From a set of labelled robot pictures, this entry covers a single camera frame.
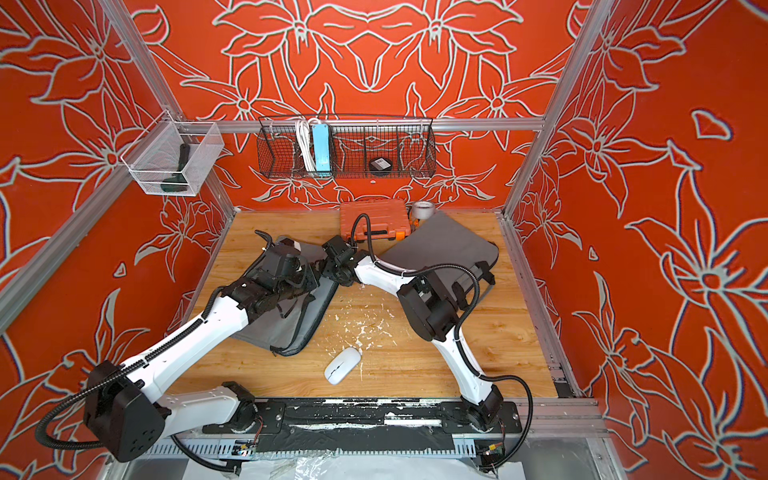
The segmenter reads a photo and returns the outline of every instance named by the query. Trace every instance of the white computer mouse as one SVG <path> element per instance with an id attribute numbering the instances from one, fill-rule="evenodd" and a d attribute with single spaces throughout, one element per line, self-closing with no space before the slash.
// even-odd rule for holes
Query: white computer mouse
<path id="1" fill-rule="evenodd" d="M 344 349 L 326 367 L 326 379 L 331 382 L 332 385 L 336 385 L 344 380 L 347 373 L 352 372 L 352 369 L 355 368 L 358 363 L 360 363 L 360 352 L 352 347 Z"/>

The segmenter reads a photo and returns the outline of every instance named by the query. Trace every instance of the gray fabric case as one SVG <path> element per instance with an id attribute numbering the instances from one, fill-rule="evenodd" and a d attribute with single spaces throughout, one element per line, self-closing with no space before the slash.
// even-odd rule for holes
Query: gray fabric case
<path id="1" fill-rule="evenodd" d="M 310 263 L 326 256 L 322 247 L 310 243 L 301 243 L 301 253 Z M 469 267 L 475 275 L 481 276 L 482 270 L 475 264 L 485 261 L 493 267 L 498 259 L 498 247 L 463 227 L 443 212 L 437 212 L 405 240 L 383 253 L 380 258 L 397 266 L 414 270 L 437 263 L 458 263 Z M 441 269 L 437 270 L 437 275 L 449 291 L 452 291 L 452 285 L 457 281 L 466 293 L 472 289 L 472 281 L 461 270 Z M 234 333 L 232 338 L 271 350 L 282 356 L 296 355 L 312 339 L 337 287 L 338 284 L 322 278 L 315 290 L 296 299 L 281 302 L 279 309 L 265 313 L 256 322 Z M 306 312 L 299 324 L 302 309 L 306 309 Z"/>
<path id="2" fill-rule="evenodd" d="M 301 254 L 310 263 L 326 257 L 325 251 L 319 245 L 311 243 L 300 243 L 300 245 Z M 298 298 L 280 302 L 278 304 L 280 308 L 264 313 L 255 322 L 234 333 L 232 338 L 282 356 L 296 355 L 312 339 L 338 286 L 338 283 L 332 280 L 321 278 L 320 285 L 315 290 Z M 306 308 L 306 312 L 301 324 L 298 325 L 303 307 Z"/>
<path id="3" fill-rule="evenodd" d="M 413 270 L 437 263 L 457 263 L 468 267 L 480 277 L 482 270 L 475 264 L 485 261 L 492 268 L 498 261 L 498 247 L 447 214 L 437 211 L 415 232 L 382 253 L 379 258 Z M 451 287 L 456 281 L 466 293 L 472 288 L 472 280 L 461 270 L 440 269 L 436 273 L 449 291 L 452 291 Z"/>

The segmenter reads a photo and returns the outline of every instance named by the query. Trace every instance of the roll of tape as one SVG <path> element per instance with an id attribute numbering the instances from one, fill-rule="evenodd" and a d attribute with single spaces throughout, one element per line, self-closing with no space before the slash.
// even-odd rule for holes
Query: roll of tape
<path id="1" fill-rule="evenodd" d="M 435 204 L 432 202 L 418 201 L 413 203 L 411 215 L 417 220 L 426 220 L 435 213 Z"/>

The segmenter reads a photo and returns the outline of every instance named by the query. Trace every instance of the black cable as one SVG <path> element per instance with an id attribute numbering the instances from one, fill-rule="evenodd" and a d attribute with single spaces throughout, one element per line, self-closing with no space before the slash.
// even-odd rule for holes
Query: black cable
<path id="1" fill-rule="evenodd" d="M 213 307 L 213 304 L 216 301 L 216 298 L 219 296 L 219 293 L 221 292 L 222 289 L 223 287 L 219 286 L 211 294 L 210 299 L 208 300 L 208 304 L 206 305 L 205 310 L 201 314 L 203 319 L 208 317 L 208 313 L 210 313 L 210 309 L 211 307 Z M 98 441 L 71 442 L 71 441 L 55 439 L 48 434 L 48 425 L 56 418 L 56 416 L 58 416 L 60 413 L 65 411 L 68 407 L 88 397 L 90 394 L 96 392 L 97 390 L 103 389 L 104 387 L 117 382 L 119 379 L 124 378 L 126 375 L 133 372 L 134 370 L 137 370 L 143 366 L 146 366 L 147 363 L 150 362 L 152 359 L 156 359 L 160 354 L 162 354 L 163 352 L 166 352 L 169 348 L 176 345 L 182 339 L 187 337 L 197 327 L 202 325 L 203 322 L 204 321 L 202 319 L 195 320 L 194 322 L 192 322 L 191 325 L 184 328 L 183 332 L 180 332 L 178 335 L 173 336 L 168 341 L 166 341 L 165 343 L 158 346 L 156 349 L 149 352 L 144 357 L 144 360 L 140 360 L 128 367 L 124 367 L 123 369 L 120 369 L 117 372 L 114 372 L 106 379 L 101 380 L 96 385 L 92 387 L 88 387 L 85 390 L 82 390 L 78 393 L 75 393 L 74 395 L 71 395 L 63 399 L 50 412 L 45 414 L 45 416 L 40 420 L 40 422 L 38 422 L 37 427 L 35 427 L 35 438 L 37 439 L 37 441 L 44 447 L 48 447 L 50 449 L 56 449 L 56 450 L 90 450 L 90 449 L 98 449 L 100 447 L 103 447 L 104 445 Z"/>
<path id="2" fill-rule="evenodd" d="M 70 406 L 74 405 L 77 402 L 80 402 L 82 399 L 89 396 L 93 392 L 116 382 L 117 380 L 125 377 L 127 374 L 133 372 L 134 370 L 138 370 L 139 368 L 145 365 L 147 365 L 147 363 L 144 360 L 140 360 L 134 363 L 133 365 L 123 368 L 119 372 L 113 373 L 106 379 L 101 380 L 96 385 L 92 387 L 88 387 L 85 390 L 75 393 L 74 395 L 70 395 L 66 399 L 62 400 L 61 403 L 56 405 L 50 412 L 46 413 L 45 416 L 40 420 L 40 422 L 38 422 L 38 426 L 35 427 L 35 439 L 37 439 L 40 445 L 43 445 L 44 447 L 48 447 L 50 449 L 56 449 L 56 450 L 90 450 L 90 449 L 99 449 L 100 447 L 104 446 L 99 441 L 71 442 L 68 440 L 55 439 L 48 434 L 48 424 L 50 424 L 53 421 L 53 419 L 55 419 L 60 413 L 65 411 L 67 408 L 69 408 Z"/>
<path id="3" fill-rule="evenodd" d="M 464 364 L 467 365 L 467 368 L 469 369 L 469 371 L 472 372 L 472 375 L 478 377 L 480 380 L 485 380 L 486 382 L 503 382 L 504 380 L 515 380 L 516 382 L 520 383 L 523 386 L 523 388 L 525 389 L 525 395 L 528 397 L 528 421 L 526 422 L 525 427 L 520 433 L 520 438 L 518 439 L 517 443 L 515 443 L 515 446 L 512 447 L 512 449 L 504 456 L 504 458 L 502 458 L 500 461 L 496 463 L 481 467 L 481 470 L 489 471 L 494 468 L 501 467 L 520 449 L 520 447 L 522 447 L 523 442 L 525 441 L 525 438 L 528 436 L 528 431 L 531 429 L 531 421 L 533 420 L 533 395 L 531 394 L 531 389 L 528 387 L 528 384 L 525 383 L 525 381 L 522 378 L 516 375 L 487 376 L 480 373 L 469 361 L 469 358 L 467 357 L 467 354 L 464 351 L 464 346 L 462 345 L 462 341 L 461 341 L 461 337 L 459 336 L 459 333 L 461 332 L 462 324 L 467 319 L 469 314 L 472 313 L 472 311 L 477 306 L 478 301 L 480 300 L 480 282 L 478 278 L 475 276 L 474 273 L 472 273 L 472 271 L 469 268 L 462 265 L 458 265 L 456 263 L 440 263 L 439 265 L 428 266 L 426 268 L 422 268 L 421 270 L 417 270 L 414 272 L 399 272 L 397 270 L 381 265 L 380 263 L 377 262 L 376 256 L 373 254 L 373 247 L 372 247 L 372 241 L 371 241 L 371 219 L 368 217 L 368 215 L 360 214 L 355 220 L 355 223 L 352 228 L 353 238 L 355 236 L 355 228 L 357 227 L 357 223 L 360 222 L 362 218 L 365 218 L 367 222 L 368 249 L 370 250 L 371 260 L 373 264 L 376 265 L 381 270 L 384 270 L 385 272 L 391 273 L 394 275 L 411 277 L 411 276 L 418 276 L 424 273 L 428 273 L 434 270 L 439 270 L 441 268 L 455 268 L 457 270 L 461 270 L 465 272 L 467 275 L 469 275 L 469 278 L 472 280 L 472 286 L 474 287 L 474 290 L 475 290 L 475 292 L 472 294 L 472 301 L 470 302 L 467 309 L 464 310 L 464 313 L 456 323 L 456 327 L 453 329 L 453 338 L 454 338 L 454 341 L 456 342 L 456 346 L 458 347 L 458 353 L 462 357 Z"/>
<path id="4" fill-rule="evenodd" d="M 371 217 L 368 216 L 368 214 L 360 214 L 355 219 L 355 223 L 352 224 L 352 238 L 349 239 L 349 242 L 355 246 L 357 245 L 357 240 L 355 240 L 355 230 L 357 230 L 357 224 L 360 222 L 361 219 L 366 219 L 366 226 L 368 227 L 368 254 L 371 257 L 371 261 L 376 263 L 376 255 L 373 254 L 373 238 L 371 237 Z"/>
<path id="5" fill-rule="evenodd" d="M 263 230 L 254 230 L 253 232 L 259 237 L 262 237 L 266 241 L 266 248 L 275 246 L 275 243 L 272 241 L 272 235 L 269 235 L 267 232 Z"/>
<path id="6" fill-rule="evenodd" d="M 214 307 L 214 303 L 216 302 L 216 299 L 219 298 L 219 294 L 221 293 L 221 290 L 224 290 L 225 286 L 217 286 L 214 288 L 214 291 L 211 293 L 210 297 L 208 298 L 208 303 L 205 304 L 205 308 L 203 309 L 203 312 L 200 314 L 200 316 L 203 319 L 208 318 L 208 314 L 210 313 L 210 309 Z"/>
<path id="7" fill-rule="evenodd" d="M 507 455 L 504 455 L 504 458 L 499 460 L 496 463 L 492 463 L 490 465 L 484 465 L 480 467 L 480 469 L 483 472 L 490 472 L 491 470 L 497 469 L 504 465 L 512 456 L 517 453 L 517 451 L 520 449 L 520 447 L 523 446 L 523 442 L 525 441 L 525 437 L 528 436 L 528 431 L 531 430 L 531 422 L 533 421 L 533 395 L 531 394 L 531 389 L 528 388 L 528 384 L 525 383 L 523 379 L 521 379 L 518 376 L 515 375 L 502 375 L 502 376 L 481 376 L 479 377 L 482 380 L 487 380 L 489 382 L 501 382 L 502 380 L 515 380 L 516 382 L 519 382 L 521 385 L 523 385 L 523 388 L 525 389 L 525 395 L 528 397 L 528 415 L 527 420 L 525 423 L 525 427 L 523 427 L 523 431 L 520 433 L 520 438 L 518 439 L 517 443 L 515 443 L 515 446 L 511 448 L 511 450 L 507 453 Z"/>
<path id="8" fill-rule="evenodd" d="M 181 443 L 181 440 L 179 440 L 176 435 L 171 435 L 170 439 L 174 441 L 174 444 L 179 448 L 179 450 L 182 451 L 182 453 L 184 453 L 187 457 L 190 458 L 190 460 L 197 463 L 198 465 L 210 468 L 211 470 L 216 470 L 217 472 L 237 473 L 236 465 L 227 466 L 209 462 L 205 458 L 198 456 L 197 453 L 192 452 L 185 444 Z"/>
<path id="9" fill-rule="evenodd" d="M 256 265 L 259 264 L 261 259 L 264 258 L 264 254 L 266 252 L 266 249 L 270 248 L 270 247 L 274 247 L 274 245 L 275 245 L 275 243 L 272 241 L 272 236 L 269 235 L 267 232 L 264 232 L 262 230 L 254 230 L 253 232 L 256 235 L 258 235 L 259 237 L 262 237 L 264 239 L 264 241 L 266 241 L 266 246 L 264 247 L 264 251 L 261 252 L 259 257 L 256 258 L 253 261 L 253 263 L 248 266 L 248 268 L 245 269 L 245 272 L 243 273 L 243 275 L 241 275 L 241 276 L 245 276 L 245 277 L 248 277 L 248 275 L 251 273 L 251 271 L 253 271 L 253 269 L 256 268 Z"/>

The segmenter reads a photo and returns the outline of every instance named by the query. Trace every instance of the blue power strip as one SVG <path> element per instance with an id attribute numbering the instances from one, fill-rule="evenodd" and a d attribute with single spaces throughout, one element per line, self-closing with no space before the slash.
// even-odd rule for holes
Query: blue power strip
<path id="1" fill-rule="evenodd" d="M 328 125 L 313 125 L 312 142 L 315 145 L 315 168 L 321 177 L 330 177 L 331 175 L 331 156 L 328 151 L 328 141 Z"/>

